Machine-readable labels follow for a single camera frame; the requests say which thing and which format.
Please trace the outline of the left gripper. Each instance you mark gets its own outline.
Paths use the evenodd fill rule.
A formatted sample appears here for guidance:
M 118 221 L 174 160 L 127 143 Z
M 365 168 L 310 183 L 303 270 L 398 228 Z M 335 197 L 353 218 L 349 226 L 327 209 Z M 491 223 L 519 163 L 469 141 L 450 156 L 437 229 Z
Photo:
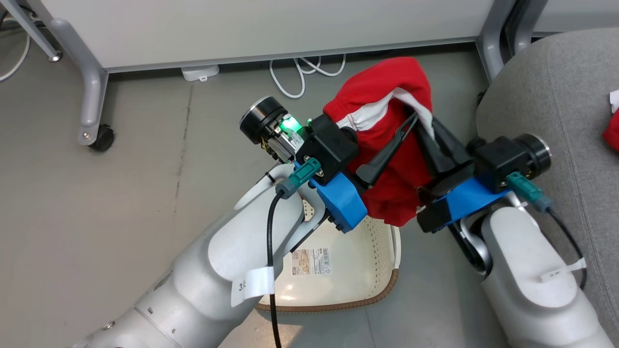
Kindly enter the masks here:
M 396 129 L 389 143 L 369 163 L 356 170 L 358 179 L 369 187 L 376 185 L 417 121 L 418 113 L 413 112 Z M 279 163 L 303 162 L 297 159 L 297 153 L 308 138 L 309 128 L 288 113 L 274 97 L 263 97 L 254 103 L 241 117 L 239 129 L 254 145 L 260 145 Z

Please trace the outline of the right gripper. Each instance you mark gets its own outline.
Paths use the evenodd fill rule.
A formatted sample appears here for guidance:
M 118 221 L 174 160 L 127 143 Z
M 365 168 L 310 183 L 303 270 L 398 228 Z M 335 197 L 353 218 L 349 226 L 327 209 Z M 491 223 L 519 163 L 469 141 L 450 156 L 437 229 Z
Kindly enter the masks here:
M 432 126 L 435 132 L 433 139 L 424 127 L 415 127 L 414 132 L 431 176 L 429 185 L 435 187 L 456 168 L 471 165 L 472 159 L 463 143 L 439 119 L 433 119 Z M 527 156 L 528 169 L 525 177 L 537 178 L 548 172 L 551 167 L 551 152 L 544 140 L 534 134 L 523 133 L 515 137 L 514 141 Z

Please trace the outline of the red garment white trim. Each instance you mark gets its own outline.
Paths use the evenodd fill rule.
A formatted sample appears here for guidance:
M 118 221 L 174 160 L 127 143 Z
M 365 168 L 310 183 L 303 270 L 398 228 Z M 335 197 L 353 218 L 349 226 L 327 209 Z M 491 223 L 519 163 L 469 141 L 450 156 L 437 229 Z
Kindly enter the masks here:
M 612 117 L 602 134 L 606 143 L 619 153 L 619 89 L 609 94 Z
M 381 61 L 343 84 L 323 113 L 358 137 L 358 156 L 347 165 L 354 173 L 383 149 L 413 112 L 431 130 L 432 103 L 427 77 L 412 57 Z M 415 218 L 421 203 L 417 189 L 431 181 L 413 133 L 403 141 L 379 180 L 362 195 L 368 215 L 402 227 Z

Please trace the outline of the grey fabric sofa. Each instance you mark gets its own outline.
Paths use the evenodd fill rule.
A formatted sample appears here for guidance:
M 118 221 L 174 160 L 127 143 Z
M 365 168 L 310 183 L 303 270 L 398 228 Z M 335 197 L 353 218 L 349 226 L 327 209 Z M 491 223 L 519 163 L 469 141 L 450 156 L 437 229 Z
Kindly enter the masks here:
M 619 27 L 543 38 L 513 57 L 477 110 L 488 140 L 531 133 L 551 152 L 535 179 L 587 263 L 585 295 L 619 348 L 619 152 L 602 134 L 619 90 Z

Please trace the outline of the cream plastic laundry basket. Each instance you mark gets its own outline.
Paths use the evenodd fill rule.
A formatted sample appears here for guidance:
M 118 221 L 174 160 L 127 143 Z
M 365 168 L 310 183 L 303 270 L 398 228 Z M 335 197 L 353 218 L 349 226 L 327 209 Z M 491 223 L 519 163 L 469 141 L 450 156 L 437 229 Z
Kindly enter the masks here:
M 292 276 L 291 253 L 276 280 L 278 313 L 322 313 L 372 305 L 393 290 L 401 261 L 398 227 L 366 217 L 342 233 L 324 222 L 297 249 L 327 247 L 331 275 Z

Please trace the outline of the basket barcode sticker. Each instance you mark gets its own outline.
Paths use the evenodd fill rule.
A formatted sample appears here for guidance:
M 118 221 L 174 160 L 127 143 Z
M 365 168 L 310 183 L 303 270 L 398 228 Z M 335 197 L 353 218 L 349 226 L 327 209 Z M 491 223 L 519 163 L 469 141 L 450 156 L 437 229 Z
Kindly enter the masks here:
M 327 247 L 297 249 L 291 253 L 292 276 L 323 276 L 331 274 L 331 255 Z

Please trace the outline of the white partition panel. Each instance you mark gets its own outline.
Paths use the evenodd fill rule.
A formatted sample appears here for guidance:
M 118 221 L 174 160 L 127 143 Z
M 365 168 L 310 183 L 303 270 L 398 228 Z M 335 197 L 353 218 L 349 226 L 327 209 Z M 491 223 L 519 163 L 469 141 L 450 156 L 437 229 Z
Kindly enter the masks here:
M 608 27 L 619 27 L 619 0 L 548 0 L 533 35 Z

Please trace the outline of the white power adapter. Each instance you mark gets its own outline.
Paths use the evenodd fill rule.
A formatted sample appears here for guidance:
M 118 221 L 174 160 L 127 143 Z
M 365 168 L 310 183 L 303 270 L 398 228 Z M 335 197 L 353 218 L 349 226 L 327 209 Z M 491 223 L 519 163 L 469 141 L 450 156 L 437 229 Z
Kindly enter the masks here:
M 184 79 L 188 82 L 206 82 L 210 77 L 220 73 L 219 65 L 203 65 L 181 68 Z

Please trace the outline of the black caster wheel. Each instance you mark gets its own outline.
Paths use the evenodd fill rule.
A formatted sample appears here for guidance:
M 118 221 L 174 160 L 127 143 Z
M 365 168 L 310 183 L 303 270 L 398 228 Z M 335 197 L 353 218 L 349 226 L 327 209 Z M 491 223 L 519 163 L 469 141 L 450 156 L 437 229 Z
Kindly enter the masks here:
M 89 147 L 99 153 L 106 152 L 113 145 L 115 138 L 115 133 L 111 126 L 101 124 L 99 125 L 95 141 Z

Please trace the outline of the grey partition leg with caster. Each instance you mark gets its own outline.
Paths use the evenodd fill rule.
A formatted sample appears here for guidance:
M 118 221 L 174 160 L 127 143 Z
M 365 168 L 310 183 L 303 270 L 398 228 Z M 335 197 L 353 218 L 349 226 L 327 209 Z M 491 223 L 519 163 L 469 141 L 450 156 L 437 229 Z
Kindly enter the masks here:
M 99 125 L 102 124 L 101 114 L 109 74 L 67 20 L 53 18 L 48 27 L 82 75 L 84 93 L 78 141 L 80 145 L 88 147 L 95 141 Z

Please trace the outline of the grey metal table leg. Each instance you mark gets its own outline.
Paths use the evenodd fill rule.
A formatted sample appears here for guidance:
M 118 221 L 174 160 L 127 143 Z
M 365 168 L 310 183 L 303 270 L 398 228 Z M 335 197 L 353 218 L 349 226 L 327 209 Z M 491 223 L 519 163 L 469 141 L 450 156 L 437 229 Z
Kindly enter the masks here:
M 46 53 L 48 61 L 57 62 L 61 60 L 62 53 L 55 49 L 51 42 L 44 37 L 29 17 L 29 14 L 17 3 L 17 0 L 0 0 L 0 3 L 15 18 L 29 37 Z

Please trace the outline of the white partition board grey frame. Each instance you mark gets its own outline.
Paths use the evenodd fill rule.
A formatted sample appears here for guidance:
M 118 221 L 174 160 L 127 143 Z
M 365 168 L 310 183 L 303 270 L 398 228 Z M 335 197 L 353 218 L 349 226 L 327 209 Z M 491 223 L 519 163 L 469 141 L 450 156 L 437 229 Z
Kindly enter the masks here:
M 111 71 L 475 40 L 495 0 L 27 0 Z

